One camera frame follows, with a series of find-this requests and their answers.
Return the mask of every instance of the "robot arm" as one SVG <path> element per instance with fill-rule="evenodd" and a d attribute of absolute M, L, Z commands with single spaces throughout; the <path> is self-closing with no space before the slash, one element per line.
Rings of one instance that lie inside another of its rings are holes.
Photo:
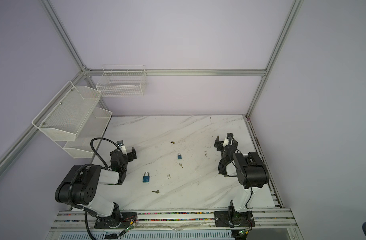
<path fill-rule="evenodd" d="M 95 228 L 117 228 L 122 222 L 123 214 L 120 212 L 118 204 L 107 200 L 97 192 L 98 183 L 122 184 L 126 177 L 128 162 L 137 158 L 136 151 L 135 148 L 132 148 L 132 151 L 127 153 L 123 141 L 115 144 L 103 137 L 94 138 L 91 140 L 91 148 L 105 166 L 107 164 L 92 146 L 93 141 L 98 139 L 107 140 L 117 147 L 110 153 L 112 170 L 109 171 L 108 167 L 94 164 L 73 166 L 56 190 L 55 200 L 82 209 L 97 217 L 97 223 L 101 227 L 95 224 Z M 126 214 L 131 214 L 130 217 L 136 218 L 136 213 Z"/>
<path fill-rule="evenodd" d="M 109 227 L 116 227 L 121 222 L 118 205 L 105 199 L 96 190 L 98 183 L 117 184 L 118 180 L 118 172 L 102 169 L 102 166 L 75 165 L 56 190 L 55 200 L 83 209 L 95 217 L 110 218 L 112 223 Z"/>
<path fill-rule="evenodd" d="M 224 141 L 219 141 L 218 136 L 214 147 L 217 148 L 217 151 L 222 152 L 219 174 L 224 177 L 234 177 L 234 175 L 229 175 L 227 170 L 227 166 L 233 162 L 236 177 L 242 186 L 239 194 L 231 201 L 232 208 L 237 212 L 247 212 L 248 204 L 252 202 L 254 193 L 267 184 L 270 179 L 266 166 L 257 152 L 249 152 L 247 156 L 236 152 L 238 142 L 235 141 L 232 133 L 227 133 Z"/>

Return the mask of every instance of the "aluminum frame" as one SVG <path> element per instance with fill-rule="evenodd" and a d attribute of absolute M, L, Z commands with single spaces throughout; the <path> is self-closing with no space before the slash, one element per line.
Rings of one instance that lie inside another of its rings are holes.
<path fill-rule="evenodd" d="M 247 114 L 246 114 L 246 116 L 248 118 L 251 116 L 251 114 L 253 112 L 253 109 L 256 106 L 257 100 L 259 99 L 259 97 L 260 97 L 260 95 L 263 91 L 263 88 L 264 88 L 265 84 L 267 83 L 268 77 L 271 74 L 272 68 L 273 68 L 273 66 L 274 66 L 274 64 L 275 64 L 275 62 L 276 62 L 276 60 L 279 56 L 281 48 L 284 45 L 284 42 L 285 42 L 285 40 L 288 36 L 290 28 L 293 25 L 293 22 L 294 22 L 296 16 L 298 15 L 298 13 L 299 13 L 299 10 L 300 10 L 301 5 L 303 4 L 303 1 L 304 0 L 294 0 L 292 5 L 291 5 L 291 10 L 288 13 L 287 19 L 284 22 L 284 26 L 283 26 L 283 28 L 280 32 L 279 38 L 278 38 L 278 40 L 275 44 L 275 47 L 272 51 L 270 60 L 268 61 L 268 64 L 267 64 L 267 67 L 266 67 L 266 73 L 265 73 L 264 76 L 262 76 L 262 79 L 260 80 L 259 86 L 258 86 L 258 88 L 255 92 L 255 95 L 253 96 L 252 102 L 251 102 L 251 104 L 248 108 L 248 111 L 247 111 Z"/>
<path fill-rule="evenodd" d="M 147 212 L 214 212 L 214 211 L 227 211 L 227 209 L 190 209 L 190 210 L 135 210 L 137 213 Z M 133 231 L 141 230 L 204 230 L 214 227 L 214 220 L 164 220 L 158 221 L 159 219 L 171 218 L 214 218 L 214 214 L 200 214 L 203 215 L 195 216 L 197 214 L 138 214 L 138 219 L 148 221 L 141 221 L 137 225 L 139 228 L 133 229 Z M 295 217 L 292 214 L 291 209 L 274 208 L 274 209 L 253 209 L 253 217 L 255 220 L 254 228 L 293 228 L 298 229 Z M 95 217 L 87 215 L 89 227 L 91 231 L 94 231 Z M 235 229 L 244 229 L 245 227 L 235 227 Z M 216 229 L 230 229 L 229 227 L 217 227 Z M 49 233 L 52 232 L 84 232 L 84 212 L 83 211 L 62 211 L 59 212 L 54 220 L 53 225 Z M 118 231 L 117 229 L 99 229 L 95 231 Z"/>
<path fill-rule="evenodd" d="M 90 87 L 96 89 L 91 76 L 98 76 L 103 74 L 103 70 L 90 70 L 86 67 L 86 65 L 83 64 L 83 61 L 81 60 L 75 46 L 73 45 L 70 36 L 67 34 L 67 31 L 65 30 L 65 27 L 63 26 L 59 16 L 57 15 L 53 5 L 51 4 L 50 0 L 39 0 L 42 7 L 44 8 L 47 16 L 49 17 L 51 23 L 53 24 L 55 30 L 57 31 L 58 35 L 60 36 L 62 42 L 65 44 L 67 50 L 69 51 L 70 55 L 72 56 L 73 60 L 75 61 L 76 65 L 80 68 L 80 72 L 73 78 L 72 82 L 74 84 L 77 84 L 81 79 L 85 79 Z M 291 5 L 291 10 L 288 14 L 288 17 L 284 23 L 284 26 L 282 28 L 282 31 L 279 35 L 279 38 L 276 42 L 275 48 L 272 51 L 270 60 L 267 64 L 267 68 L 265 70 L 146 70 L 146 74 L 149 76 L 261 76 L 261 81 L 259 83 L 259 86 L 256 90 L 256 93 L 253 97 L 253 100 L 250 104 L 250 107 L 248 108 L 248 112 L 246 114 L 247 118 L 251 116 L 251 113 L 257 103 L 257 100 L 259 99 L 259 96 L 262 92 L 262 89 L 264 88 L 264 85 L 266 84 L 268 77 L 272 71 L 272 68 L 274 66 L 274 63 L 276 62 L 276 59 L 281 51 L 282 46 L 284 45 L 284 41 L 288 35 L 288 32 L 290 30 L 291 25 L 293 24 L 297 13 L 299 12 L 299 9 L 301 7 L 301 4 L 303 3 L 303 0 L 294 0 L 294 2 Z M 62 97 L 62 95 L 67 92 L 67 89 L 61 90 L 51 101 L 49 104 L 47 104 L 47 108 L 51 109 L 54 103 L 57 102 L 59 98 Z M 100 105 L 103 109 L 108 110 L 106 104 L 101 99 Z M 260 145 L 258 144 L 257 138 L 254 135 L 254 131 L 251 124 L 251 131 L 253 134 L 253 138 L 256 140 L 256 145 L 260 149 Z M 21 152 L 25 149 L 29 141 L 34 137 L 34 135 L 38 132 L 38 130 L 33 126 L 30 125 L 30 127 L 27 128 L 27 130 L 17 139 L 17 141 L 13 144 L 12 147 L 2 156 L 0 159 L 0 176 L 3 175 L 4 172 L 6 172 L 9 167 L 13 164 L 13 162 L 20 156 Z M 281 200 L 279 195 L 276 192 L 276 187 L 272 181 L 272 187 L 275 191 L 276 196 L 278 197 L 278 202 L 281 205 Z"/>
<path fill-rule="evenodd" d="M 264 69 L 146 69 L 147 76 L 265 76 Z M 85 71 L 88 76 L 101 76 L 103 69 Z"/>
<path fill-rule="evenodd" d="M 73 84 L 76 84 L 84 77 L 83 72 L 79 72 L 75 75 L 75 77 L 71 80 Z M 63 87 L 54 98 L 45 106 L 43 113 L 38 115 L 35 120 L 36 123 L 43 120 L 46 117 L 48 111 L 55 107 L 55 105 L 62 99 L 62 97 L 67 93 L 70 87 Z M 13 146 L 8 149 L 8 151 L 0 158 L 0 177 L 5 173 L 10 166 L 14 163 L 14 161 L 21 155 L 22 151 L 25 149 L 29 141 L 35 136 L 35 134 L 39 132 L 39 130 L 32 124 L 26 129 L 26 131 L 17 139 L 17 141 L 13 144 Z"/>

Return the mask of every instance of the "metal grille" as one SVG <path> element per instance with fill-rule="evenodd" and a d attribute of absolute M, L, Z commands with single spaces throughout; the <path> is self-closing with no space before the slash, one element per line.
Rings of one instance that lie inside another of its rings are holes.
<path fill-rule="evenodd" d="M 103 65 L 103 70 L 96 85 L 102 96 L 143 96 L 147 86 L 143 65 Z"/>
<path fill-rule="evenodd" d="M 105 235 L 119 232 L 92 232 L 96 239 L 104 239 Z M 59 240 L 66 239 L 89 239 L 86 232 L 62 232 Z M 231 230 L 148 230 L 131 231 L 122 236 L 122 239 L 184 239 L 184 240 L 233 240 Z"/>
<path fill-rule="evenodd" d="M 100 91 L 74 86 L 36 127 L 53 141 L 75 141 L 99 99 Z"/>
<path fill-rule="evenodd" d="M 103 232 L 91 232 L 91 234 L 98 240 L 104 239 Z M 67 240 L 67 239 L 91 239 L 87 232 L 62 232 L 58 240 Z"/>
<path fill-rule="evenodd" d="M 67 142 L 63 149 L 73 158 L 91 158 L 93 151 L 90 147 L 91 139 L 102 137 L 106 129 L 112 112 L 102 108 L 94 108 L 80 134 L 73 142 Z M 100 140 L 94 141 L 96 148 Z"/>

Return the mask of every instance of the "black mounting plate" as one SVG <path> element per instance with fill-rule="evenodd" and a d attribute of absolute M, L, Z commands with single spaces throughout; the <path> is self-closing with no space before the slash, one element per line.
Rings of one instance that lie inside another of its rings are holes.
<path fill-rule="evenodd" d="M 228 211 L 215 211 L 214 215 L 215 215 L 215 226 L 216 227 L 229 227 L 228 224 L 226 224 L 229 221 Z M 232 218 L 232 221 L 233 221 L 233 224 L 235 227 L 249 227 L 250 223 L 248 222 L 248 220 L 251 221 L 252 227 L 254 227 L 255 222 L 253 221 L 253 216 L 252 216 L 251 211 L 241 212 L 241 213 L 235 212 L 234 216 Z"/>
<path fill-rule="evenodd" d="M 137 213 L 136 212 L 120 212 L 122 214 L 122 219 L 126 219 L 126 222 L 121 222 L 119 227 L 117 228 L 128 228 L 130 226 L 130 221 L 127 220 L 131 220 L 130 217 L 135 216 L 134 219 L 136 219 L 137 217 Z M 101 229 L 101 228 L 110 228 L 109 224 L 113 221 L 111 219 L 103 219 L 103 220 L 96 220 L 94 228 L 95 229 Z"/>

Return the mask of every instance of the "lavender wall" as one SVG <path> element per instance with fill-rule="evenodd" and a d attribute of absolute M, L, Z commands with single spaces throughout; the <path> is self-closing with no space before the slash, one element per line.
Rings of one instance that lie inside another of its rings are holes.
<path fill-rule="evenodd" d="M 97 83 L 100 79 L 94 76 Z M 144 96 L 103 98 L 113 115 L 245 114 L 259 76 L 149 76 Z"/>
<path fill-rule="evenodd" d="M 366 0 L 305 0 L 251 117 L 304 239 L 365 239 Z"/>
<path fill-rule="evenodd" d="M 0 157 L 78 72 L 37 0 L 0 0 Z M 0 179 L 0 239 L 44 239 L 74 160 L 39 133 Z"/>
<path fill-rule="evenodd" d="M 265 69 L 292 2 L 52 0 L 87 67 L 146 69 Z"/>

